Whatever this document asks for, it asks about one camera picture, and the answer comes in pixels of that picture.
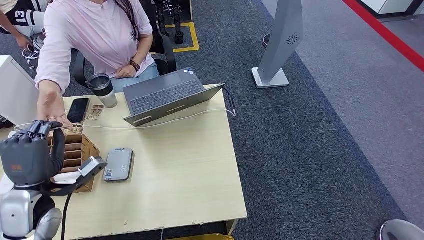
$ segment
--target stand base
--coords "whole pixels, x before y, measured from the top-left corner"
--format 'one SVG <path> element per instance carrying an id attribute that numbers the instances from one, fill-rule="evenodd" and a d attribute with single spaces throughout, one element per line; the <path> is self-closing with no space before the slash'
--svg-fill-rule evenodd
<path id="1" fill-rule="evenodd" d="M 281 68 L 270 82 L 262 82 L 258 73 L 258 67 L 252 68 L 252 75 L 258 89 L 285 87 L 289 85 L 289 80 Z"/>

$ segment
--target jeans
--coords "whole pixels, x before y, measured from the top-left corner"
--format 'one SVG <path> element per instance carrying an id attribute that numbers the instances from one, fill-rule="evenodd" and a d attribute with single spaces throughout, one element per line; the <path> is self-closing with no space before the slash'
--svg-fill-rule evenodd
<path id="1" fill-rule="evenodd" d="M 157 77 L 159 77 L 159 72 L 156 63 L 154 62 L 150 66 L 148 66 L 147 69 L 144 70 L 144 72 L 142 72 L 138 77 L 127 77 L 121 79 L 111 78 L 110 81 L 112 82 L 115 93 L 122 93 L 125 87 Z"/>

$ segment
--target bracelet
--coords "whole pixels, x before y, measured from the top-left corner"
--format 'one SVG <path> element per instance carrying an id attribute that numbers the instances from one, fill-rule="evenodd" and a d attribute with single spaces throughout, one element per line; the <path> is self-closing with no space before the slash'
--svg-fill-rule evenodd
<path id="1" fill-rule="evenodd" d="M 140 65 L 138 65 L 135 61 L 130 60 L 129 64 L 135 68 L 136 72 L 138 72 L 140 70 Z"/>

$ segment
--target laptop keyboard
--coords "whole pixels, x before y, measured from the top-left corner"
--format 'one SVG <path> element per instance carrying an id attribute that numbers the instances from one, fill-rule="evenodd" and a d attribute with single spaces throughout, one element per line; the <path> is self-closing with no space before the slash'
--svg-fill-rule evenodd
<path id="1" fill-rule="evenodd" d="M 169 104 L 171 102 L 183 99 L 190 95 L 199 93 L 205 88 L 199 84 L 199 81 L 192 80 L 171 87 L 162 91 L 152 93 L 130 101 L 132 111 L 134 114 L 144 113 L 154 108 Z"/>

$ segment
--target black phone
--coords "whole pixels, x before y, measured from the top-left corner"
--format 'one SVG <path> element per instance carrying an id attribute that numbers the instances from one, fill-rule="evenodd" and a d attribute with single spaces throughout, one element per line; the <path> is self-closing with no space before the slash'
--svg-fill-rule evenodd
<path id="1" fill-rule="evenodd" d="M 90 99 L 78 98 L 72 102 L 67 119 L 73 124 L 79 124 L 84 120 Z"/>

